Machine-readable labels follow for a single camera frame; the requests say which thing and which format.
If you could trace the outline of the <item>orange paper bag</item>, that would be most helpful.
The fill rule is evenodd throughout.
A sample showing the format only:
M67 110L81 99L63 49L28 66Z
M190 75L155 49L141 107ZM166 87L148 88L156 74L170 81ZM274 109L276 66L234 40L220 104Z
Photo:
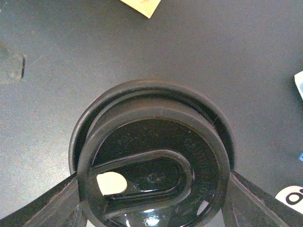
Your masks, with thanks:
M121 0L121 2L150 19L161 0Z

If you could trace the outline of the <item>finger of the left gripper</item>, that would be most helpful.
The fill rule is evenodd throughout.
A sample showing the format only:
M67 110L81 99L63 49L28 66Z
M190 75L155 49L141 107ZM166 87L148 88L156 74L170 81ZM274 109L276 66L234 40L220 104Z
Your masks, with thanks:
M20 82L23 78L25 59L19 51L0 43L0 84Z

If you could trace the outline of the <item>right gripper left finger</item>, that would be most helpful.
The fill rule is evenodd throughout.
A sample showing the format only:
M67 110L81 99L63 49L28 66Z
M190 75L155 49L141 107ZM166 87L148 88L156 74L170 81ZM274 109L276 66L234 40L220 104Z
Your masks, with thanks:
M85 227L77 174L0 220L2 227Z

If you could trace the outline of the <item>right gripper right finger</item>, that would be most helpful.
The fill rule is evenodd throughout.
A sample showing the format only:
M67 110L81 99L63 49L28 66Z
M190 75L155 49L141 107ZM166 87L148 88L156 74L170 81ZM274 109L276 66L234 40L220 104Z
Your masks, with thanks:
M237 172L228 180L223 220L226 227L301 227L303 215Z

